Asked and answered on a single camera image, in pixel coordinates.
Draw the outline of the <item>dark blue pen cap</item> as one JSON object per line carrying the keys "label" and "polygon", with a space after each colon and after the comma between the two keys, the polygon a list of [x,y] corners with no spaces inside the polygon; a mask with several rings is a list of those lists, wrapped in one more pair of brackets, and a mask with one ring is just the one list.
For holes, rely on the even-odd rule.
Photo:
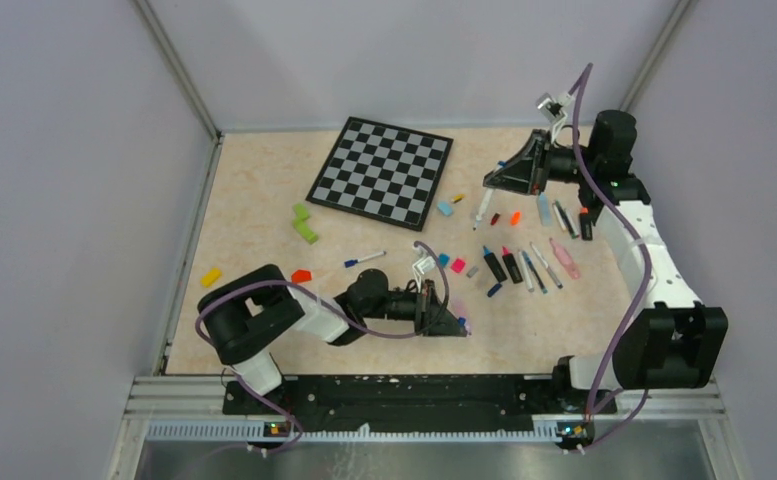
{"label": "dark blue pen cap", "polygon": [[498,292],[501,290],[501,288],[502,288],[502,284],[501,284],[501,283],[496,283],[495,285],[493,285],[493,286],[492,286],[492,287],[491,287],[491,288],[490,288],[490,289],[489,289],[489,290],[486,292],[486,296],[487,296],[488,298],[492,298],[494,295],[496,295],[496,294],[497,294],[497,293],[498,293]]}

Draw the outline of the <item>light blue highlighter cap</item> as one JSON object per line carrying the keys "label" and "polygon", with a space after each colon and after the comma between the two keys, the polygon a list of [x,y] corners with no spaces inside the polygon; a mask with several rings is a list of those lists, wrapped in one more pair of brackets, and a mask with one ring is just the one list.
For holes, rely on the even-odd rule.
{"label": "light blue highlighter cap", "polygon": [[445,217],[450,217],[454,214],[452,206],[444,201],[437,204],[437,210]]}

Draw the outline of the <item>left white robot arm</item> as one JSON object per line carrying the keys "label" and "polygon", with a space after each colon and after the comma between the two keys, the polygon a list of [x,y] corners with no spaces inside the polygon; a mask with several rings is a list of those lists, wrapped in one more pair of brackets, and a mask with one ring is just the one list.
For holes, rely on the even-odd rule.
{"label": "left white robot arm", "polygon": [[267,414],[285,397],[282,373],[270,353],[283,334],[299,331],[346,346],[368,334],[367,320],[384,319],[412,323],[416,336],[467,336],[465,319],[454,315],[448,302],[431,280],[391,287],[378,269],[363,271],[344,292],[322,299],[267,264],[202,297],[196,330],[220,363],[248,385],[247,401]]}

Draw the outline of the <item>white marker yellow end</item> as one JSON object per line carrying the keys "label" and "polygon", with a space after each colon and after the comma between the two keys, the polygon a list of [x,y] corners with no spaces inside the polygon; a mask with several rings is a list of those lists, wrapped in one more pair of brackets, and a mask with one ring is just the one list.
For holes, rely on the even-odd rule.
{"label": "white marker yellow end", "polygon": [[565,220],[564,220],[564,218],[563,218],[563,216],[561,214],[561,211],[559,209],[559,205],[556,202],[554,202],[552,204],[551,208],[552,208],[553,214],[554,214],[558,224],[560,225],[561,230],[563,232],[568,233],[569,230],[568,230],[567,224],[566,224],[566,222],[565,222]]}

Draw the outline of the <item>black highlighter blue cap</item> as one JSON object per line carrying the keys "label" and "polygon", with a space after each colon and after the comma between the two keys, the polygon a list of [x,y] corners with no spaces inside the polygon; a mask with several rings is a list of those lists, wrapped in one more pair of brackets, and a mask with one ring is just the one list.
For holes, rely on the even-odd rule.
{"label": "black highlighter blue cap", "polygon": [[503,283],[507,280],[508,276],[501,265],[498,257],[486,246],[483,249],[483,260],[492,272],[497,283]]}

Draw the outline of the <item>pink cap of highlighter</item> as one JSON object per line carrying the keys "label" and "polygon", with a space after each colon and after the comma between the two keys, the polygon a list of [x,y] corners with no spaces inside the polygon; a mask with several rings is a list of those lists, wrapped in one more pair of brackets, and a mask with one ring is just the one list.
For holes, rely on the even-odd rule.
{"label": "pink cap of highlighter", "polygon": [[453,262],[450,264],[450,269],[457,274],[462,273],[465,267],[466,267],[466,261],[462,258],[455,258]]}

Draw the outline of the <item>pale purple highlighter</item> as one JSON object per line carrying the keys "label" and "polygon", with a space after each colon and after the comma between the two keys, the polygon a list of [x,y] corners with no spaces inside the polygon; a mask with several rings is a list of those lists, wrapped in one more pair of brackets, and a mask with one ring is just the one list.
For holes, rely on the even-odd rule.
{"label": "pale purple highlighter", "polygon": [[471,335],[471,325],[469,321],[469,313],[466,302],[461,298],[453,298],[450,300],[449,310],[457,320],[457,325],[460,327],[465,336]]}

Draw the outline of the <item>black highlighter orange cap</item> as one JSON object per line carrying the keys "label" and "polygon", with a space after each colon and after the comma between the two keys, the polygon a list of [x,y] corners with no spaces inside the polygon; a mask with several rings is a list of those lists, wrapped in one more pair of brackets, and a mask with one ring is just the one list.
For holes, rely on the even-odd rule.
{"label": "black highlighter orange cap", "polygon": [[594,227],[593,227],[593,221],[592,221],[592,214],[587,207],[580,208],[578,220],[579,220],[579,227],[580,227],[580,238],[583,241],[593,241]]}

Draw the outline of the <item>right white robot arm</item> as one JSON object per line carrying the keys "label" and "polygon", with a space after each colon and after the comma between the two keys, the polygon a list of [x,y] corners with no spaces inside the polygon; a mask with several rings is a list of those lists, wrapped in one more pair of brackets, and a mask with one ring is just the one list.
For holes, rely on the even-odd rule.
{"label": "right white robot arm", "polygon": [[483,185],[539,195],[548,182],[575,183],[595,232],[607,242],[632,296],[608,353],[563,358],[550,385],[553,404],[576,412],[594,390],[699,389],[712,377],[728,331],[720,307],[704,304],[676,267],[656,226],[652,199],[631,172],[636,119],[599,113],[587,145],[557,146],[536,129]]}

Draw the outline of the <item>green ink clear pen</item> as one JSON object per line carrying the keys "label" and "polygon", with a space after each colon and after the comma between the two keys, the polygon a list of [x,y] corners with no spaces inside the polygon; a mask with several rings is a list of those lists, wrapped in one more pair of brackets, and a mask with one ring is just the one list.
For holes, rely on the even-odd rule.
{"label": "green ink clear pen", "polygon": [[559,205],[561,214],[567,224],[569,235],[574,239],[578,239],[580,237],[579,230],[578,230],[578,227],[575,225],[575,222],[571,219],[569,212],[558,200],[556,200],[555,202]]}

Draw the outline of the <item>grey white pen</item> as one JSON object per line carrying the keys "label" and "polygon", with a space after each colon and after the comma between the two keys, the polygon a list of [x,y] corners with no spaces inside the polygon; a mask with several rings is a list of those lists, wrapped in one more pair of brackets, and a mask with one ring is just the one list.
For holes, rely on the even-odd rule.
{"label": "grey white pen", "polygon": [[528,292],[533,293],[535,291],[535,287],[533,285],[532,275],[530,274],[528,269],[528,264],[524,259],[524,251],[522,249],[518,250],[517,263],[525,282],[525,288],[527,289]]}

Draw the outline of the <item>black highlighter pink cap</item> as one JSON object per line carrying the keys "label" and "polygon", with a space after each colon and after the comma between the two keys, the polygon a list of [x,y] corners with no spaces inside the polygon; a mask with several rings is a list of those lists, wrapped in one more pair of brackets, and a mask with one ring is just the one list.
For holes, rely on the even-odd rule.
{"label": "black highlighter pink cap", "polygon": [[517,263],[514,254],[506,247],[502,247],[502,260],[506,268],[506,272],[514,284],[520,284],[524,281],[523,274]]}

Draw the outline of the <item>light blue highlighter body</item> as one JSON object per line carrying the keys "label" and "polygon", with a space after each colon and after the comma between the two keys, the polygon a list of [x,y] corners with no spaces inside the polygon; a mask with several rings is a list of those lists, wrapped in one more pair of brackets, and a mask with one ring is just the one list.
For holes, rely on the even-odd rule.
{"label": "light blue highlighter body", "polygon": [[551,226],[553,224],[552,214],[549,201],[544,193],[540,193],[537,197],[537,208],[541,224],[545,227]]}

